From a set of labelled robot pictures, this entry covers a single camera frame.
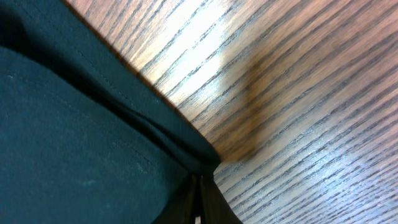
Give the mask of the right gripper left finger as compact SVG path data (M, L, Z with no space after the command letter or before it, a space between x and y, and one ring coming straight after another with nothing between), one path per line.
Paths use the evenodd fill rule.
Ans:
M195 224L198 214L197 176L189 175L180 184L172 198L153 224Z

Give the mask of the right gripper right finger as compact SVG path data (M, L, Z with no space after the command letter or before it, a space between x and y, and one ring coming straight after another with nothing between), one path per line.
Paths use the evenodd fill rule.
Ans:
M204 224L242 224L215 182L206 176L198 181L200 190L200 220Z

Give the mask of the black t-shirt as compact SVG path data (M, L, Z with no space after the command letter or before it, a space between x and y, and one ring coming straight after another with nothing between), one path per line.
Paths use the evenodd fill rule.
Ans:
M63 2L1 2L2 223L152 223L219 163Z

